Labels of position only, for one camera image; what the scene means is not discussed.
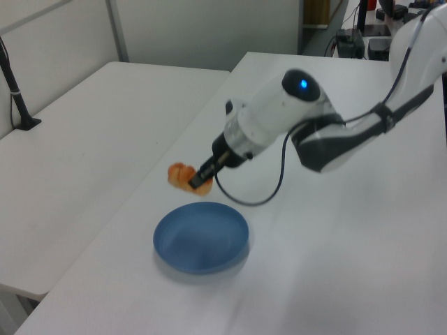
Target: orange food item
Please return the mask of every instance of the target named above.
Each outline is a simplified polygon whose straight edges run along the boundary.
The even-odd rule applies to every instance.
[[[174,163],[168,169],[168,182],[174,187],[181,188],[183,191],[191,192],[197,195],[207,195],[211,191],[212,178],[207,180],[201,187],[192,188],[188,181],[196,174],[196,169],[183,163]]]

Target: black stand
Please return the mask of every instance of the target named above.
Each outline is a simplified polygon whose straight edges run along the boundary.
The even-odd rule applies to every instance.
[[[391,36],[391,31],[386,24],[367,24],[365,26],[367,9],[368,0],[360,0],[360,5],[358,7],[357,28],[362,32],[362,36]]]
[[[31,115],[29,115],[28,109],[25,105],[25,102],[23,101],[22,94],[20,93],[17,82],[15,81],[13,71],[11,70],[6,50],[4,49],[2,44],[0,44],[0,67],[3,71],[6,82],[8,83],[10,92],[13,95],[17,110],[19,111],[22,118],[21,124],[16,126],[16,129],[28,131],[37,126],[41,122],[41,120],[33,119]]]

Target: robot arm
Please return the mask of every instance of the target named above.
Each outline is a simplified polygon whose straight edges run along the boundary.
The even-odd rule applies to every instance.
[[[352,127],[346,126],[311,75],[290,70],[273,79],[250,104],[227,102],[226,126],[213,142],[213,156],[189,184],[197,188],[222,167],[241,165],[283,133],[291,136],[305,167],[316,172],[334,169],[426,101],[436,79],[447,71],[446,58],[447,4],[397,32],[390,49],[395,85]]]

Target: blue bowl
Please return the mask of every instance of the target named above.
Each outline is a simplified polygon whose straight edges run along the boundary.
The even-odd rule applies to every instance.
[[[208,274],[231,267],[245,254],[249,228],[235,209],[196,202],[166,215],[154,232],[154,248],[171,267]]]

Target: table surface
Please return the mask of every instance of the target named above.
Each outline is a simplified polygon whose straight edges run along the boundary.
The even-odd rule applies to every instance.
[[[199,166],[210,155],[228,98],[249,101],[295,67],[323,85],[345,118],[370,109],[392,82],[388,63],[248,53],[17,335],[443,334],[447,156],[440,82],[417,112],[333,172],[306,170],[289,145],[283,186],[262,207],[238,206],[215,186],[198,198],[166,182],[171,163]],[[281,141],[236,170],[222,170],[223,185],[244,200],[270,194]],[[232,269],[193,276],[164,264],[152,236],[169,211],[201,200],[240,211],[250,252]]]
[[[0,141],[0,288],[41,299],[227,72],[110,63]]]

